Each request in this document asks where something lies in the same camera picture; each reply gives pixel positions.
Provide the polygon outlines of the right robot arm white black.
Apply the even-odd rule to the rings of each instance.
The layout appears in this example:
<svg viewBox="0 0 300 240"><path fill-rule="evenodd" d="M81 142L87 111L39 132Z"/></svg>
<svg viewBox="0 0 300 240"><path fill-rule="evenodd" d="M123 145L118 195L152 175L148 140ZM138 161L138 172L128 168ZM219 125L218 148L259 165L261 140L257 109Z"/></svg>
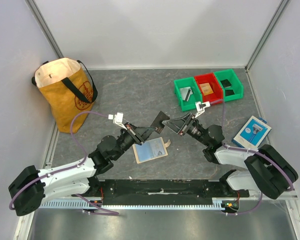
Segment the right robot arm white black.
<svg viewBox="0 0 300 240"><path fill-rule="evenodd" d="M191 113L163 120L162 124L180 136L188 134L203 144L202 152L208 162L244 169L230 171L219 184L223 196L230 197L239 190L255 190L275 200L282 193L294 190L293 184L299 178L296 170L269 144L256 149L227 145L220 125L204 128Z"/></svg>

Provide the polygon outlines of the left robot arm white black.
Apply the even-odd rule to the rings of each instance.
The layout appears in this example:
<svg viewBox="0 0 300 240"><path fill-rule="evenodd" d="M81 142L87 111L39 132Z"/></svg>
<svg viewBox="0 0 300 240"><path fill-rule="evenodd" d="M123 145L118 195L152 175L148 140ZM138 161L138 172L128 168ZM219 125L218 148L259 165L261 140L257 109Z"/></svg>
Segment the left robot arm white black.
<svg viewBox="0 0 300 240"><path fill-rule="evenodd" d="M72 196L96 196L100 191L98 175L110 170L134 144L142 145L157 130L155 126L124 124L120 135L107 135L96 149L82 159L58 167L36 169L25 167L8 187L9 209L21 217L37 210L48 201Z"/></svg>

